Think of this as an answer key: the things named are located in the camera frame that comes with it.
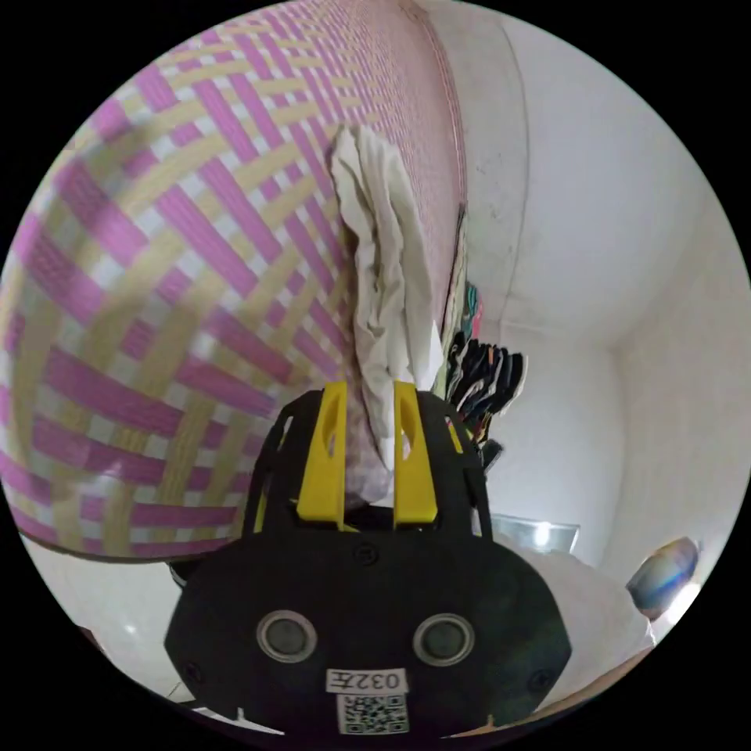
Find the clothes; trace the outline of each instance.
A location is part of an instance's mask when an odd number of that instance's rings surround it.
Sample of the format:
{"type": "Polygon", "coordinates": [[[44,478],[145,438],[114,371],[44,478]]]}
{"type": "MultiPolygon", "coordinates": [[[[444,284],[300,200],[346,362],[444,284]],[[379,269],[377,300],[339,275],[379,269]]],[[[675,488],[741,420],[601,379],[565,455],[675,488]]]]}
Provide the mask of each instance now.
{"type": "Polygon", "coordinates": [[[365,408],[393,470],[393,382],[430,390],[444,358],[422,226],[399,149],[369,128],[340,130],[331,172],[344,224],[358,238],[354,348],[365,408]]]}
{"type": "Polygon", "coordinates": [[[462,331],[467,339],[472,339],[473,337],[476,338],[475,317],[477,316],[479,308],[480,293],[473,284],[467,283],[464,299],[464,313],[462,315],[462,331]]]}
{"type": "Polygon", "coordinates": [[[449,388],[447,390],[447,398],[450,401],[453,401],[456,395],[456,391],[459,388],[459,384],[464,378],[464,364],[466,361],[468,361],[469,348],[471,343],[471,340],[467,342],[462,351],[457,356],[456,366],[454,371],[451,373],[451,380],[449,381],[449,388]]]}
{"type": "Polygon", "coordinates": [[[483,414],[485,407],[490,406],[493,400],[493,396],[495,395],[495,392],[498,388],[498,379],[500,378],[505,358],[503,350],[499,350],[497,347],[494,347],[494,351],[498,353],[495,362],[495,372],[490,379],[490,384],[484,390],[484,392],[476,398],[469,400],[469,403],[465,406],[465,413],[467,414],[468,419],[472,419],[473,417],[478,417],[483,414]]]}
{"type": "Polygon", "coordinates": [[[508,383],[508,398],[502,407],[497,410],[497,414],[504,415],[512,402],[519,398],[524,388],[526,378],[526,358],[521,354],[515,354],[512,360],[511,375],[508,383]]]}
{"type": "Polygon", "coordinates": [[[488,433],[490,432],[490,421],[493,419],[493,415],[485,414],[479,427],[475,431],[475,442],[482,444],[487,440],[488,433]]]}
{"type": "Polygon", "coordinates": [[[451,346],[451,354],[448,358],[448,386],[446,387],[446,398],[451,399],[451,396],[456,391],[456,387],[459,381],[462,379],[462,362],[469,349],[469,340],[464,336],[464,332],[457,332],[454,337],[454,343],[451,346]]]}
{"type": "Polygon", "coordinates": [[[480,459],[482,459],[483,462],[485,477],[487,477],[491,467],[495,464],[502,453],[503,447],[496,440],[489,438],[484,442],[482,450],[480,451],[480,459]]]}
{"type": "Polygon", "coordinates": [[[520,555],[543,577],[569,635],[569,662],[538,710],[581,691],[655,645],[652,626],[622,584],[570,553],[521,548],[500,534],[494,541],[520,555]]]}
{"type": "Polygon", "coordinates": [[[485,381],[484,379],[479,379],[475,381],[466,391],[465,395],[459,400],[459,403],[456,405],[458,409],[461,409],[464,403],[472,397],[476,393],[480,393],[483,388],[485,387],[485,381]]]}
{"type": "Polygon", "coordinates": [[[456,391],[451,396],[451,403],[456,406],[459,402],[463,401],[467,391],[477,383],[484,375],[486,375],[487,358],[485,357],[484,347],[487,345],[480,345],[477,340],[472,339],[469,341],[469,349],[462,362],[462,371],[464,373],[462,380],[459,381],[459,385],[456,387],[456,391]]]}
{"type": "Polygon", "coordinates": [[[503,352],[503,367],[501,368],[501,373],[498,377],[498,386],[496,391],[502,392],[507,391],[508,388],[511,386],[511,370],[514,362],[513,356],[509,356],[508,350],[505,347],[502,347],[501,351],[503,352]]]}

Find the white wall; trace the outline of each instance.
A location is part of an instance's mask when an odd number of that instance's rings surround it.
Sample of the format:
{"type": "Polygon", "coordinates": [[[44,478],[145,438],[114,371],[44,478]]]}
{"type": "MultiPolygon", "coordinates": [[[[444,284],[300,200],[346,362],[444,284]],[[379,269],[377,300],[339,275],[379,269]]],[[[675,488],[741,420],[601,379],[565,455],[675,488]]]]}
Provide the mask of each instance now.
{"type": "Polygon", "coordinates": [[[418,0],[446,49],[467,156],[469,279],[485,313],[500,318],[526,196],[526,112],[503,16],[450,0],[418,0]]]}
{"type": "Polygon", "coordinates": [[[751,468],[751,288],[714,194],[676,275],[618,346],[617,363],[626,463],[602,569],[625,582],[661,544],[688,535],[705,545],[703,582],[751,468]]]}
{"type": "Polygon", "coordinates": [[[529,197],[505,320],[611,344],[670,277],[704,177],[665,122],[606,68],[523,21],[504,16],[503,24],[530,130],[529,197]]]}
{"type": "Polygon", "coordinates": [[[481,338],[529,361],[524,389],[491,436],[505,451],[490,471],[495,512],[580,524],[574,555],[597,566],[619,497],[625,441],[610,352],[485,321],[481,338]]]}

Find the hanging clothes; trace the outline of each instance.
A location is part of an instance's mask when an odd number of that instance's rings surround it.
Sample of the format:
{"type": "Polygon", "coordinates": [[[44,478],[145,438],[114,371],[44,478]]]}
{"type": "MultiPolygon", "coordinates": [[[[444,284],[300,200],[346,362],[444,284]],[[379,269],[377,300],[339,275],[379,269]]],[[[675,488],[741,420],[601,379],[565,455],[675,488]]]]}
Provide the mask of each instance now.
{"type": "Polygon", "coordinates": [[[467,339],[476,339],[480,335],[482,317],[483,301],[480,292],[473,284],[467,282],[462,313],[462,331],[467,339]]]}
{"type": "Polygon", "coordinates": [[[523,354],[457,332],[448,358],[446,398],[462,417],[481,458],[493,417],[507,412],[522,393],[525,378],[523,354]]]}
{"type": "Polygon", "coordinates": [[[383,464],[393,471],[393,382],[429,390],[444,351],[433,320],[419,211],[399,149],[369,128],[341,128],[331,172],[344,224],[357,236],[354,349],[383,464]]]}

